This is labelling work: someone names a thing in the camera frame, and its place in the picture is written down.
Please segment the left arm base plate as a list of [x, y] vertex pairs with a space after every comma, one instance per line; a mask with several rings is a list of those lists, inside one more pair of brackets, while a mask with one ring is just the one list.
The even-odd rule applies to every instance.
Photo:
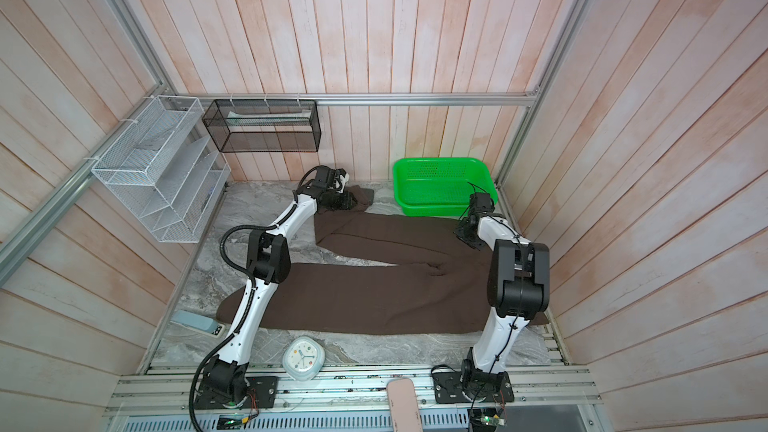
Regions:
[[269, 409], [274, 406], [277, 376], [237, 377], [233, 382], [203, 378], [195, 392], [195, 410]]

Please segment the brown trousers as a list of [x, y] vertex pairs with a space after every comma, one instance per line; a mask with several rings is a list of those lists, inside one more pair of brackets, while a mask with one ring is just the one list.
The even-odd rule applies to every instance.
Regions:
[[[346, 334], [463, 334], [484, 329], [492, 252], [454, 234], [459, 219], [321, 208], [289, 240], [291, 268], [260, 328]], [[216, 316], [232, 324], [244, 287]]]

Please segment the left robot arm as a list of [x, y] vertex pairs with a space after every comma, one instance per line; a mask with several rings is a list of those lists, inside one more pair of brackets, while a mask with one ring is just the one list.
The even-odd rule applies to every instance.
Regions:
[[[224, 262], [246, 277], [240, 304], [227, 336], [209, 352], [193, 375], [189, 406], [207, 401], [226, 408], [238, 408], [248, 399], [246, 380], [256, 332], [278, 285], [287, 279], [291, 268], [289, 240], [312, 218], [322, 205], [346, 207], [352, 196], [346, 191], [348, 175], [333, 169], [328, 180], [313, 178], [297, 187], [290, 206], [265, 226], [241, 225], [225, 232], [219, 242]], [[227, 254], [228, 238], [248, 231], [248, 248], [243, 265]]]

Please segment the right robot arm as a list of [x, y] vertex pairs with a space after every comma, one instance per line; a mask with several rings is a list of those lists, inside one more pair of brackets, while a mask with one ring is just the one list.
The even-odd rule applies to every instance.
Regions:
[[489, 316], [461, 372], [465, 396], [486, 400], [504, 393], [506, 361], [516, 339], [548, 308], [550, 251], [543, 243], [523, 238], [496, 215], [463, 218], [456, 235], [474, 248], [487, 245], [492, 252], [487, 281]]

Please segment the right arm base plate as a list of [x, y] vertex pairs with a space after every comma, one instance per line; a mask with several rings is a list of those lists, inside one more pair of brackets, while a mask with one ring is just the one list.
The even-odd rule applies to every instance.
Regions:
[[512, 403], [515, 395], [509, 375], [475, 373], [464, 379], [463, 374], [453, 370], [431, 373], [435, 400], [439, 404], [495, 402]]

